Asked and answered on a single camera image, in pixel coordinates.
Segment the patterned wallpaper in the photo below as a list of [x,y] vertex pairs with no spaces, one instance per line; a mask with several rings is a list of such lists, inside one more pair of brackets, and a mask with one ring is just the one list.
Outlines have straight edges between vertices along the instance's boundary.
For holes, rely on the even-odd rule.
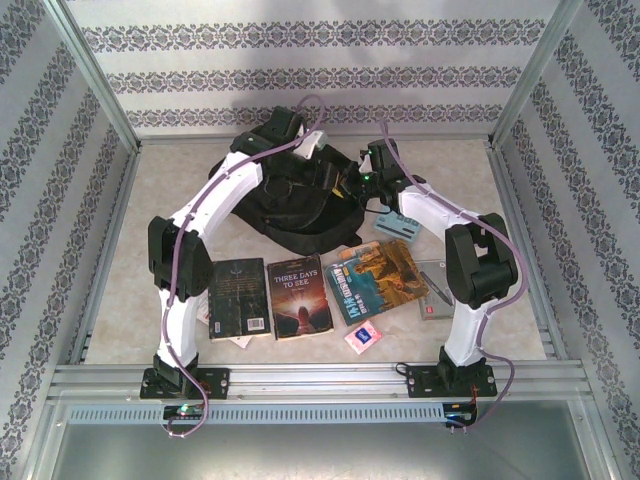
[[0,1],[0,479],[19,478],[129,152],[37,0]]
[[[559,0],[69,1],[141,136],[235,134],[310,92],[326,129],[490,133]],[[307,113],[316,115],[317,108]]]
[[640,17],[586,2],[502,146],[563,339],[640,477]]

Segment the purple cable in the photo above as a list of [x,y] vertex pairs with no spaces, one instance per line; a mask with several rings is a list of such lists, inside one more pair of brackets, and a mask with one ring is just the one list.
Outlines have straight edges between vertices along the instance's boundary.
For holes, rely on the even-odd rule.
[[480,226],[481,228],[484,228],[486,231],[492,233],[496,238],[498,238],[502,243],[504,243],[509,248],[509,250],[511,250],[513,252],[513,256],[516,258],[516,260],[518,262],[518,266],[520,267],[520,271],[522,272],[522,282],[521,282],[520,288],[518,289],[516,294],[513,297],[508,298],[507,300],[504,300],[504,301],[502,301],[500,303],[497,303],[496,305],[493,305],[492,307],[489,307],[487,309],[484,317],[482,318],[482,321],[480,323],[480,327],[478,328],[478,334],[476,336],[476,345],[478,346],[478,350],[480,350],[480,353],[482,353],[485,357],[490,358],[492,360],[498,360],[498,361],[506,363],[507,365],[509,365],[509,371],[510,372],[509,372],[509,378],[507,379],[507,383],[506,383],[504,389],[502,390],[502,392],[500,392],[500,395],[498,395],[498,398],[496,398],[495,402],[493,402],[493,405],[491,405],[491,407],[489,408],[487,413],[485,413],[481,418],[479,418],[473,425],[468,427],[468,430],[471,430],[471,429],[475,428],[477,425],[479,425],[486,417],[488,417],[490,414],[492,414],[495,411],[495,409],[500,404],[502,399],[507,395],[507,393],[509,391],[509,388],[511,388],[511,384],[513,383],[513,379],[515,378],[516,367],[513,364],[513,362],[511,360],[509,360],[508,358],[506,358],[506,357],[502,357],[500,355],[494,355],[492,353],[487,353],[482,348],[482,336],[483,336],[484,331],[485,331],[485,329],[487,327],[487,323],[489,322],[489,316],[492,313],[494,313],[495,311],[497,311],[497,310],[499,310],[501,308],[507,307],[507,306],[515,303],[516,301],[518,301],[518,299],[520,299],[520,297],[522,297],[522,295],[524,295],[524,292],[526,292],[526,290],[527,290],[527,288],[529,286],[529,270],[527,268],[527,264],[525,263],[524,258],[522,257],[522,254],[520,253],[520,251],[511,242],[511,240],[509,240],[505,235],[503,235],[501,232],[499,232],[498,230],[496,230],[492,226],[487,225],[482,220],[479,220],[479,219],[477,219],[475,217],[472,217],[471,215],[467,214],[463,210],[459,209],[455,205],[453,205],[450,202],[448,202],[445,198],[443,198],[440,195],[438,195],[436,192],[433,192],[433,191],[430,192],[426,188],[424,188],[421,184],[419,184],[413,178],[413,175],[411,175],[411,172],[406,167],[406,165],[402,162],[402,160],[400,160],[400,156],[398,155],[398,152],[396,152],[396,150],[392,147],[391,141],[389,139],[389,129],[388,129],[388,126],[387,126],[387,122],[384,119],[380,120],[380,130],[382,131],[382,136],[384,137],[384,141],[387,144],[387,148],[389,148],[389,151],[391,152],[391,155],[393,156],[395,161],[398,163],[398,165],[402,169],[402,172],[409,179],[409,181],[411,181],[411,183],[418,190],[420,190],[425,196],[433,197],[433,199],[436,200],[440,205],[442,205],[443,207],[447,208],[448,210],[453,212],[455,215],[458,215],[458,216],[464,218],[465,220],[473,222],[476,225]]
[[265,157],[273,155],[274,153],[283,152],[285,150],[288,150],[289,148],[298,146],[300,143],[302,143],[304,141],[305,138],[307,138],[309,135],[311,135],[314,131],[316,131],[318,129],[318,127],[320,126],[320,123],[324,120],[324,115],[325,115],[325,111],[326,111],[326,107],[325,107],[324,101],[322,100],[322,98],[320,98],[320,96],[318,96],[316,94],[313,94],[313,93],[309,94],[309,95],[306,95],[305,97],[302,98],[302,100],[300,100],[300,102],[298,103],[298,106],[296,107],[296,109],[299,110],[300,107],[302,107],[302,105],[307,100],[309,100],[311,98],[315,98],[318,101],[318,103],[320,103],[320,113],[319,113],[318,118],[316,119],[316,121],[311,126],[311,128],[309,128],[304,134],[302,134],[300,137],[296,138],[295,140],[292,140],[291,142],[285,143],[284,145],[281,145],[279,147],[275,147],[275,148],[272,148],[270,150],[266,150],[264,152],[257,153],[255,155],[249,157],[249,158],[246,158],[246,159],[242,160],[241,162],[237,163],[236,165],[232,166],[231,168],[229,168],[225,172],[226,175],[218,176],[211,183],[211,185],[209,185],[209,187],[204,192],[202,192],[202,195],[200,195],[198,197],[198,199],[193,203],[193,206],[191,207],[191,210],[189,210],[189,213],[186,215],[186,217],[184,219],[184,222],[182,222],[182,225],[180,226],[180,230],[178,231],[178,235],[176,236],[176,243],[175,243],[175,245],[173,247],[173,260],[172,260],[172,263],[171,263],[171,285],[169,287],[169,299],[167,300],[167,308],[165,309],[164,314],[162,315],[161,331],[162,331],[162,338],[163,338],[165,344],[167,345],[167,351],[169,352],[169,355],[171,356],[171,358],[175,362],[176,366],[178,367],[178,370],[180,370],[180,372],[198,389],[198,391],[202,395],[203,410],[202,410],[202,417],[200,418],[200,421],[193,428],[187,430],[184,433],[180,433],[180,434],[174,433],[173,430],[171,430],[171,425],[172,425],[173,419],[170,419],[167,422],[167,426],[166,427],[163,426],[163,428],[167,431],[167,433],[171,437],[185,438],[185,437],[191,435],[196,430],[198,430],[202,425],[204,425],[204,423],[207,421],[207,417],[209,416],[209,397],[207,396],[207,392],[204,390],[202,385],[200,385],[200,383],[187,371],[187,369],[184,367],[184,365],[182,365],[182,363],[178,359],[178,355],[176,354],[175,350],[171,346],[171,341],[169,340],[169,331],[168,331],[168,326],[167,326],[167,320],[169,318],[169,311],[171,310],[171,307],[173,306],[173,302],[175,301],[176,290],[178,288],[178,268],[179,268],[179,257],[180,257],[180,255],[176,255],[176,252],[180,252],[180,246],[182,245],[182,238],[184,237],[184,234],[185,234],[185,232],[187,230],[187,226],[189,225],[191,220],[193,220],[193,215],[196,213],[196,211],[198,210],[200,205],[202,205],[202,202],[205,201],[205,199],[209,196],[209,194],[223,180],[226,180],[230,174],[232,174],[236,170],[244,167],[245,165],[247,165],[250,162],[255,162],[256,160],[261,160],[261,159],[263,159]]

